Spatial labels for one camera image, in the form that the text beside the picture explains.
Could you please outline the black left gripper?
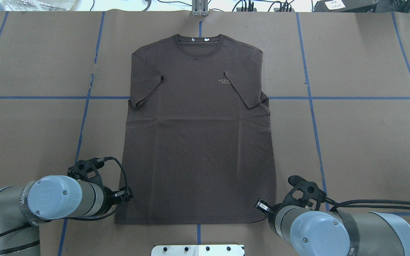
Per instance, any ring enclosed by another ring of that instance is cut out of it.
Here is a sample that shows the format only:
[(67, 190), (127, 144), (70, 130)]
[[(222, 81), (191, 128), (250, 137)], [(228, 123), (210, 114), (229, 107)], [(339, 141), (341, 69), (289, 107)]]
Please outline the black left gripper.
[(101, 179), (98, 170), (104, 167), (107, 159), (79, 160), (67, 170), (67, 176), (78, 182), (82, 190), (82, 199), (74, 214), (113, 214), (124, 202), (133, 198), (127, 184), (127, 175), (116, 159), (124, 178), (124, 186), (112, 191)]

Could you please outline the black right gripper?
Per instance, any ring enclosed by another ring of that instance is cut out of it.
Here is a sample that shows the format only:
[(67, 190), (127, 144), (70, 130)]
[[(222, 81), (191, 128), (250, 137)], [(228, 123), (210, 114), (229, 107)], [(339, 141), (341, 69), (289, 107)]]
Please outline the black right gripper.
[(322, 203), (328, 202), (326, 192), (320, 189), (315, 182), (307, 181), (298, 175), (293, 175), (288, 178), (288, 183), (292, 186), (292, 189), (281, 203), (271, 206), (259, 198), (255, 203), (255, 208), (268, 217), (274, 217), (278, 211), (287, 206), (300, 208), (315, 206), (313, 210), (318, 211)]

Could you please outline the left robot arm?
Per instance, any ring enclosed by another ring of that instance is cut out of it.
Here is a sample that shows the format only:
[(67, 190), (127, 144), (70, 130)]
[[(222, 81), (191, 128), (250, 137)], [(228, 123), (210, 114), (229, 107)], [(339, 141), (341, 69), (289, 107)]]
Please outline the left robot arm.
[(26, 185), (0, 188), (0, 256), (39, 256), (40, 226), (54, 220), (95, 222), (110, 217), (133, 198), (124, 185), (112, 191), (98, 170), (114, 157), (79, 160), (66, 175), (49, 175)]

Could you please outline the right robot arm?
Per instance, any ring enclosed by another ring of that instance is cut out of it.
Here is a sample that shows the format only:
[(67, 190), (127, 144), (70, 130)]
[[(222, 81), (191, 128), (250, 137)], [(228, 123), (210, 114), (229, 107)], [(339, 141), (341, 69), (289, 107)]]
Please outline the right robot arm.
[(391, 213), (344, 208), (406, 209), (410, 201), (358, 199), (337, 203), (316, 183), (293, 175), (281, 203), (258, 199), (269, 227), (301, 256), (410, 256), (410, 224)]

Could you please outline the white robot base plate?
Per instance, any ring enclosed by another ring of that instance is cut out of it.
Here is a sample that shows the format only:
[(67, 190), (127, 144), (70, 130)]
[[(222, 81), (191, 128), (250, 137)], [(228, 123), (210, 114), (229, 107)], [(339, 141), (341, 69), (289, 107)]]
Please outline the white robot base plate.
[(152, 256), (245, 256), (244, 245), (159, 245), (151, 251)]

